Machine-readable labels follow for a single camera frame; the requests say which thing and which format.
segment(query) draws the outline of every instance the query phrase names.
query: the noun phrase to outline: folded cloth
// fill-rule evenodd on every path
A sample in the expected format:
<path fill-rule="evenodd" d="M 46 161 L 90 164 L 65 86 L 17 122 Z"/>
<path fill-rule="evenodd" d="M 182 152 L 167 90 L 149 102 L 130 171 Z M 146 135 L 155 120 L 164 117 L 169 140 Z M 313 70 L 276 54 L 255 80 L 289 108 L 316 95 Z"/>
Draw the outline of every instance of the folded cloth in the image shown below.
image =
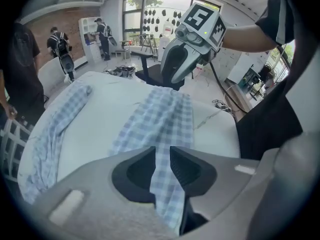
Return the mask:
<path fill-rule="evenodd" d="M 188 95 L 171 88 L 154 87 L 124 124 L 109 155 L 143 147 L 156 147 L 150 192 L 156 211 L 179 232 L 185 193 L 170 168 L 170 146 L 193 147 L 193 110 Z"/>
<path fill-rule="evenodd" d="M 21 189 L 24 200 L 32 204 L 36 197 L 57 181 L 58 165 L 65 129 L 85 106 L 92 88 L 77 80 L 66 94 L 64 102 L 47 120 L 42 133 L 34 137 L 32 150 L 33 173 L 27 177 Z"/>

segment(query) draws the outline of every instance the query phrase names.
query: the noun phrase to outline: large window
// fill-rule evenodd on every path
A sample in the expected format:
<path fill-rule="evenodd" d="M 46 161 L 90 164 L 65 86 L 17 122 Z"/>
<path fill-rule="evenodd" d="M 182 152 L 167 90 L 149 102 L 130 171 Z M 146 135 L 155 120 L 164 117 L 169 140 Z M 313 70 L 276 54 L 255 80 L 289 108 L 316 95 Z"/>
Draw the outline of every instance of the large window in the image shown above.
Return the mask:
<path fill-rule="evenodd" d="M 199 3 L 220 10 L 220 6 L 203 0 L 124 0 L 123 1 L 123 39 L 140 45 L 137 35 L 153 35 L 159 44 L 164 24 L 173 24 L 170 38 L 175 37 L 179 19 L 193 3 Z"/>

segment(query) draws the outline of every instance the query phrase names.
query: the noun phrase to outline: black cable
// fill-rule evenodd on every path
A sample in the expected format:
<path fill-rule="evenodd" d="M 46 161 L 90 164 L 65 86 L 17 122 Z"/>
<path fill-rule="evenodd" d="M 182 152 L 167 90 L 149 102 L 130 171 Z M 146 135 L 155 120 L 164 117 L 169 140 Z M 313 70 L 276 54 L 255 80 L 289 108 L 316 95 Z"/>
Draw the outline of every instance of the black cable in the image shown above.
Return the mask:
<path fill-rule="evenodd" d="M 248 112 L 245 111 L 242 107 L 240 107 L 235 101 L 233 98 L 231 98 L 231 96 L 229 95 L 229 93 L 225 90 L 225 88 L 222 87 L 221 83 L 220 83 L 220 80 L 218 79 L 217 77 L 217 73 L 215 71 L 215 68 L 214 68 L 214 65 L 212 65 L 212 62 L 210 61 L 210 66 L 211 66 L 211 69 L 212 69 L 212 72 L 214 74 L 214 77 L 218 83 L 218 85 L 220 86 L 220 88 L 224 91 L 224 93 L 229 97 L 229 99 L 237 106 L 238 109 L 240 109 L 243 113 L 247 114 Z"/>

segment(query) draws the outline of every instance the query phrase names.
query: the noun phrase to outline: white plastic chair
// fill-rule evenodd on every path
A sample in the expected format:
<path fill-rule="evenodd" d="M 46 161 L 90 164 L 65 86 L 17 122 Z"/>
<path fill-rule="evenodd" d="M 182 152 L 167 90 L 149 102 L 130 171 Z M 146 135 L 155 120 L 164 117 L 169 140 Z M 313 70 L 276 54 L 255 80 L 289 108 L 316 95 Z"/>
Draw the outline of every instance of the white plastic chair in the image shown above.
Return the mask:
<path fill-rule="evenodd" d="M 12 124 L 16 126 L 14 133 L 11 133 Z M 0 131 L 0 135 L 2 136 L 1 149 L 0 149 L 0 157 L 1 157 L 1 172 L 4 177 L 10 181 L 18 182 L 17 178 L 13 177 L 12 170 L 13 165 L 17 164 L 19 166 L 20 161 L 15 158 L 15 153 L 17 150 L 17 146 L 20 145 L 23 148 L 26 146 L 26 142 L 21 139 L 20 130 L 25 132 L 28 136 L 30 136 L 31 132 L 27 130 L 24 126 L 18 123 L 16 120 L 8 119 L 5 123 L 4 129 Z M 7 143 L 11 140 L 9 149 L 7 150 Z M 4 164 L 5 161 L 8 165 L 8 174 L 4 172 Z"/>

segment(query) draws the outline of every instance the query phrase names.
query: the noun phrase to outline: blue checkered cloth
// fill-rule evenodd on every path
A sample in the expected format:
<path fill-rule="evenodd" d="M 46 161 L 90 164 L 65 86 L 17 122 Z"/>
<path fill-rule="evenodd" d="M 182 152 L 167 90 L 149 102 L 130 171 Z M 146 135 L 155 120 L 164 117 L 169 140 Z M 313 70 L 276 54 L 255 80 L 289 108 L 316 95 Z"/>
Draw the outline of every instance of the blue checkered cloth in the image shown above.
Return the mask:
<path fill-rule="evenodd" d="M 179 232 L 185 192 L 170 168 L 170 146 L 193 147 L 191 99 L 171 88 L 154 87 L 146 100 L 124 124 L 109 155 L 143 147 L 156 147 L 155 171 L 150 192 L 156 211 L 176 233 Z"/>
<path fill-rule="evenodd" d="M 24 200 L 29 204 L 56 183 L 65 129 L 85 106 L 91 91 L 91 86 L 75 81 L 63 102 L 47 119 L 42 133 L 34 137 L 36 141 L 31 151 L 34 170 L 21 189 Z"/>

